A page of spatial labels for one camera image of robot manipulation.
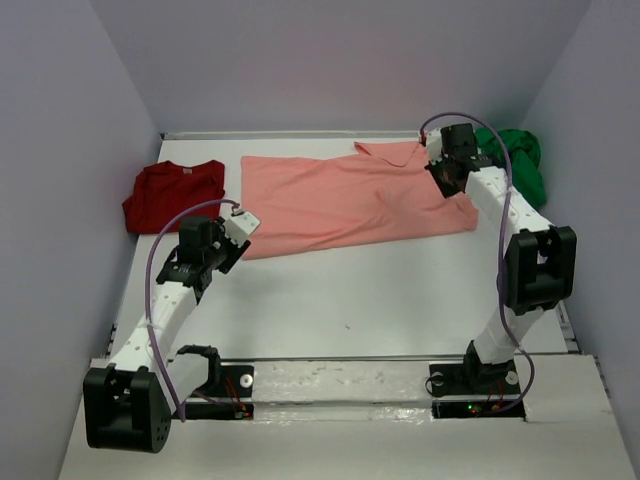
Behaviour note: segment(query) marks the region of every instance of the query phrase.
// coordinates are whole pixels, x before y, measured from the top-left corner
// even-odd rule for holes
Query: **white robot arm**
[[[479,152],[470,123],[431,132],[425,139],[431,172],[445,197],[466,193],[500,231],[507,193],[500,162]],[[545,310],[555,308],[573,288],[577,238],[570,227],[556,227],[515,188],[511,189],[504,234],[504,284],[507,327],[518,344]],[[435,397],[486,393],[514,370],[517,349],[497,308],[484,330],[469,344],[462,364],[432,368]]]
[[[217,349],[185,346],[170,361],[169,350],[211,283],[213,271],[229,272],[259,225],[253,214],[241,210],[215,221],[184,218],[179,244],[156,279],[152,323],[142,315],[109,365],[91,368],[85,376],[85,422],[91,447],[159,452],[178,406],[196,389],[217,386],[221,374]],[[156,362],[149,329],[155,334],[162,366]],[[173,392],[161,375],[163,369]]]

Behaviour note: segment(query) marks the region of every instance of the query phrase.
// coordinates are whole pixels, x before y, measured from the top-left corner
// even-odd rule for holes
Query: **purple cable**
[[[233,206],[233,208],[238,208],[240,204],[238,202],[234,202],[233,200],[228,200],[226,198],[218,199],[218,200],[209,200],[207,202],[199,203],[198,205],[194,205],[193,207],[187,208],[186,210],[180,212],[178,215],[173,217],[169,222],[160,230],[158,236],[153,241],[153,245],[151,245],[151,250],[149,251],[149,257],[147,258],[147,266],[145,269],[145,277],[144,277],[144,314],[148,320],[147,324],[147,332],[149,333],[149,343],[151,343],[151,350],[153,350],[153,357],[156,361],[156,365],[158,365],[158,370],[160,370],[160,374],[164,379],[164,383],[167,385],[167,389],[171,394],[171,398],[173,403],[176,406],[176,411],[178,412],[178,416],[180,417],[180,421],[186,421],[184,405],[180,403],[180,399],[178,398],[178,392],[176,392],[171,379],[169,378],[169,372],[167,372],[167,367],[164,366],[164,360],[162,359],[162,354],[160,353],[160,346],[158,345],[158,339],[156,338],[156,332],[153,329],[153,321],[151,318],[151,265],[153,263],[153,256],[158,249],[158,245],[160,244],[160,240],[162,237],[169,231],[173,225],[180,220],[185,215],[190,214],[196,210],[199,210],[204,207],[210,207],[212,205],[220,205],[222,203],[228,203]]]
[[[504,298],[505,297],[505,292],[504,292],[504,276],[505,276],[505,271],[504,271],[504,269],[505,269],[505,266],[504,266],[504,240],[505,240],[506,233],[507,233],[507,221],[508,221],[508,218],[509,218],[509,203],[511,203],[511,187],[513,186],[513,172],[511,170],[511,156],[509,155],[509,151],[507,150],[507,146],[504,144],[504,142],[502,141],[502,138],[500,138],[500,135],[498,135],[498,132],[493,127],[491,127],[487,123],[483,122],[482,120],[474,117],[473,115],[469,115],[468,113],[463,113],[463,112],[443,112],[443,113],[439,113],[438,115],[434,115],[433,117],[427,119],[422,124],[422,126],[420,127],[420,141],[421,141],[421,143],[423,145],[426,145],[426,141],[427,141],[427,136],[426,136],[426,133],[424,131],[426,126],[429,125],[434,120],[437,120],[437,119],[442,118],[442,117],[449,117],[449,116],[457,116],[457,117],[468,118],[469,120],[474,121],[474,122],[482,125],[487,130],[489,130],[491,132],[491,134],[495,137],[495,139],[498,141],[498,144],[500,145],[500,148],[502,149],[502,154],[504,155],[504,160],[505,160],[505,164],[506,164],[507,193],[505,194],[505,197],[504,197],[504,206],[502,208],[502,219],[500,220],[500,235],[498,237],[498,242],[499,242],[499,244],[498,244],[498,310],[500,311],[500,322],[502,323],[502,328],[504,328],[504,331],[508,335],[508,337],[511,340],[511,342],[513,343],[513,345],[527,359],[527,362],[529,362],[529,366],[531,368],[531,374],[529,376],[529,381],[527,382],[527,385],[522,390],[522,393],[520,393],[520,396],[518,398],[516,398],[513,402],[509,403],[508,405],[505,405],[504,407],[501,407],[501,408],[499,408],[497,410],[491,410],[491,412],[489,412],[489,413],[493,415],[493,414],[496,414],[496,413],[502,413],[502,412],[506,412],[507,410],[511,410],[513,407],[515,407],[516,405],[521,403],[522,400],[524,400],[524,397],[527,395],[527,393],[529,393],[529,390],[531,390],[531,386],[533,385],[533,379],[536,376],[536,367],[533,364],[533,358],[531,358],[531,355],[529,355],[529,353],[527,351],[525,351],[524,348],[522,348],[522,346],[520,345],[520,342],[518,342],[518,339],[516,338],[516,336],[514,335],[513,331],[509,327],[509,324],[507,323],[507,318],[506,318],[505,313],[504,313],[504,307],[505,307],[505,298]]]

